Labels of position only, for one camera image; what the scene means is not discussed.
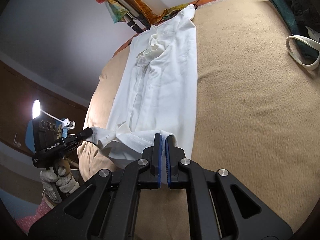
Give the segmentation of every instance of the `white strap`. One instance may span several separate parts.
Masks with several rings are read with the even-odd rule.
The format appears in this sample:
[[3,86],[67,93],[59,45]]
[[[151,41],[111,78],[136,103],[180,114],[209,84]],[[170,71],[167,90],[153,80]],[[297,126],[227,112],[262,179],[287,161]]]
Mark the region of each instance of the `white strap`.
[[[290,39],[295,39],[295,40],[298,40],[298,41],[301,41],[305,44],[307,44],[308,46],[312,47],[313,49],[316,49],[319,51],[319,56],[318,58],[316,59],[316,61],[314,63],[312,63],[311,65],[305,65],[303,64],[300,59],[297,58],[297,56],[292,52],[291,48],[290,48],[290,44],[289,44],[289,41]],[[319,63],[320,63],[320,43],[317,42],[317,41],[314,41],[312,39],[309,39],[307,37],[304,37],[304,36],[300,36],[300,35],[294,35],[294,36],[289,36],[286,41],[285,41],[285,44],[287,46],[287,50],[290,54],[290,56],[296,61],[298,62],[301,66],[303,66],[305,69],[307,70],[315,70]]]

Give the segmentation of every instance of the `pile of clothes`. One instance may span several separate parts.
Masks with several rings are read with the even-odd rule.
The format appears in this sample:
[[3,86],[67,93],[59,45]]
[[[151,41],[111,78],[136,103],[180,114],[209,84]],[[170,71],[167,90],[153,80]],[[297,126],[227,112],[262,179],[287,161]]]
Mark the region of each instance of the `pile of clothes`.
[[[270,0],[276,7],[293,36],[287,39],[290,55],[308,70],[320,63],[320,0]],[[301,54],[314,63],[303,64],[291,51],[289,40],[295,39]]]

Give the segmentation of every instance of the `pink sleeve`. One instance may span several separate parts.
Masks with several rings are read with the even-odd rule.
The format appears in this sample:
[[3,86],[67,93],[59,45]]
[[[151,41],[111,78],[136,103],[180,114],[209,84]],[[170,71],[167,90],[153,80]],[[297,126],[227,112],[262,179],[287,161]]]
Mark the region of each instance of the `pink sleeve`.
[[36,209],[36,214],[34,216],[21,218],[19,220],[16,220],[16,223],[24,232],[27,233],[29,232],[32,224],[43,217],[45,214],[47,214],[50,210],[51,208],[47,205],[44,199],[42,199],[40,205]]

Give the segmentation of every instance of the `bed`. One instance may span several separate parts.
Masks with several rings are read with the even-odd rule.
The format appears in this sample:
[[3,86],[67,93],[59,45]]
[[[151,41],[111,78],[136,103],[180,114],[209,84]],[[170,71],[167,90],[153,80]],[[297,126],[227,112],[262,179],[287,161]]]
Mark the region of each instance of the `bed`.
[[[269,0],[203,2],[193,20],[192,159],[231,171],[296,232],[320,197],[320,80],[287,53],[290,32]],[[129,49],[123,46],[102,70],[84,127],[106,127]],[[85,181],[102,168],[117,169],[91,143],[78,156]],[[185,192],[141,192],[135,233],[142,240],[189,239]]]

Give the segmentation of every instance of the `light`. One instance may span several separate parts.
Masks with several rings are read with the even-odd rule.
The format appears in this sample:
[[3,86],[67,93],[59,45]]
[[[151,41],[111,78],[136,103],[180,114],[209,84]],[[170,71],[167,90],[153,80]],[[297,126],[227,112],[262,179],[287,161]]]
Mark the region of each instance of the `light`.
[[33,106],[32,106],[32,119],[38,117],[40,115],[40,112],[41,112],[40,101],[36,100],[33,102]]

